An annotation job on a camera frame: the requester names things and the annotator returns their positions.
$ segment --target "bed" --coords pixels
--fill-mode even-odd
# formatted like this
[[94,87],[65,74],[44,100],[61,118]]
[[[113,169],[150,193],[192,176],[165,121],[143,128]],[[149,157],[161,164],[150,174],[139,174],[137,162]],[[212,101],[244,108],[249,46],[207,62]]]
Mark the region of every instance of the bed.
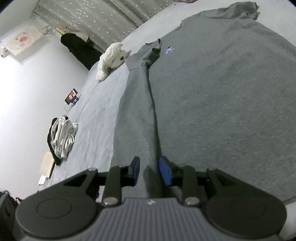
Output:
[[[174,30],[182,19],[204,10],[227,7],[234,2],[236,1],[199,0],[193,4],[172,4],[126,37],[122,41],[123,48],[134,54],[145,43],[153,42]],[[256,2],[260,6],[257,21],[296,46],[296,8],[288,0]],[[67,113],[72,122],[78,123],[73,149],[68,159],[59,167],[55,167],[51,179],[42,189],[90,167],[95,167],[100,172],[110,168],[118,107],[126,88],[129,70],[126,64],[123,64],[100,84],[95,80],[96,70],[95,64],[80,91],[80,100]],[[296,202],[288,202],[286,208],[288,218],[281,237],[288,240],[296,236]]]

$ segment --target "white wall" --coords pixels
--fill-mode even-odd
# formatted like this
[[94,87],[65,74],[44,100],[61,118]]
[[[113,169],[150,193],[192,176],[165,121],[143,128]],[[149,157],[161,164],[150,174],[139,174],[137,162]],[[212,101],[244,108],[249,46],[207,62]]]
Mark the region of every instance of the white wall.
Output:
[[[10,36],[42,23],[30,20]],[[64,99],[72,88],[81,89],[87,73],[56,34],[0,58],[0,191],[20,198],[37,191],[51,121],[66,113]]]
[[14,0],[0,13],[0,36],[32,17],[38,0]]

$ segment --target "t-shirt logo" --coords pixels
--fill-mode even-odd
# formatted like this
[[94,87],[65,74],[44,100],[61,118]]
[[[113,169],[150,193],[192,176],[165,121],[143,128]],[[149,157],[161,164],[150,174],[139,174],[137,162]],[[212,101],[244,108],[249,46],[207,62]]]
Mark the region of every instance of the t-shirt logo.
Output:
[[174,50],[174,48],[169,46],[168,49],[165,51],[165,53],[168,54],[169,52],[172,52],[173,50]]

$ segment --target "hanging clothes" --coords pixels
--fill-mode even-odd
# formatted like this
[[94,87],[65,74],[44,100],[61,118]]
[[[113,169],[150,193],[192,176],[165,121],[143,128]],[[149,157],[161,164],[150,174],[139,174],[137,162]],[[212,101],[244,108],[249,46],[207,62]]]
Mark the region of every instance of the hanging clothes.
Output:
[[101,52],[87,44],[76,34],[64,34],[61,43],[88,69],[100,60]]

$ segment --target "white towel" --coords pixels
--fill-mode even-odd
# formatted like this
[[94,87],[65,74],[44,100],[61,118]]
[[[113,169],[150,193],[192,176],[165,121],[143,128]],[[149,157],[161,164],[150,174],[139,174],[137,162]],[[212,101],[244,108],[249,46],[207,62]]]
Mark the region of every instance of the white towel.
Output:
[[58,118],[52,126],[52,148],[58,158],[66,158],[74,143],[74,138],[78,130],[78,124],[66,120],[65,116]]

